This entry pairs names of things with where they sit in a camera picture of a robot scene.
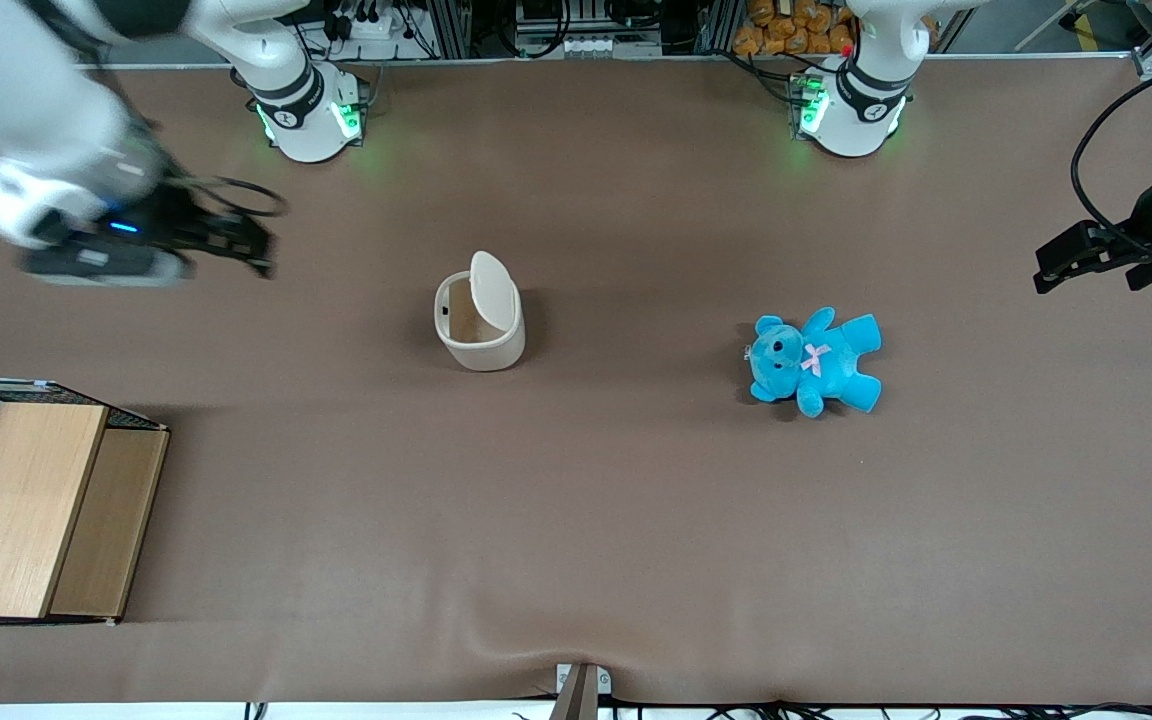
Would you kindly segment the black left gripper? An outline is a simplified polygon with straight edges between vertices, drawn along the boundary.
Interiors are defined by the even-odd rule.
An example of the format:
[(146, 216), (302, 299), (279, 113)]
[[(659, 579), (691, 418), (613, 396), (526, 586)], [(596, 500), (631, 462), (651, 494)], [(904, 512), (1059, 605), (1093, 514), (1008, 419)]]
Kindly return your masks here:
[[(1126, 219), (1126, 232), (1147, 250), (1139, 251), (1140, 259), (1129, 273), (1152, 273), (1152, 185), (1135, 200), (1132, 214)], [(1046, 295), (1074, 278), (1116, 270), (1128, 263), (1128, 255), (1134, 255), (1132, 243), (1102, 223), (1076, 222), (1062, 236), (1068, 249), (1036, 250), (1033, 287), (1038, 295)]]

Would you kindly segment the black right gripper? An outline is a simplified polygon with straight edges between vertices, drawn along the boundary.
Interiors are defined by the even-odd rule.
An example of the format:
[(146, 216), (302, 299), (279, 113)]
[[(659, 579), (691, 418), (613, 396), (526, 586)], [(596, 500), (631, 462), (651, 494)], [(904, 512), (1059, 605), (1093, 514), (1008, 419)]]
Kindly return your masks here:
[[(233, 243), (225, 236), (232, 223)], [(141, 200), (108, 209), (108, 236), (124, 247), (205, 252), (238, 260), (262, 279), (273, 278), (276, 270), (264, 223), (238, 214), (225, 202), (200, 204), (195, 188), (179, 184), (157, 185)]]

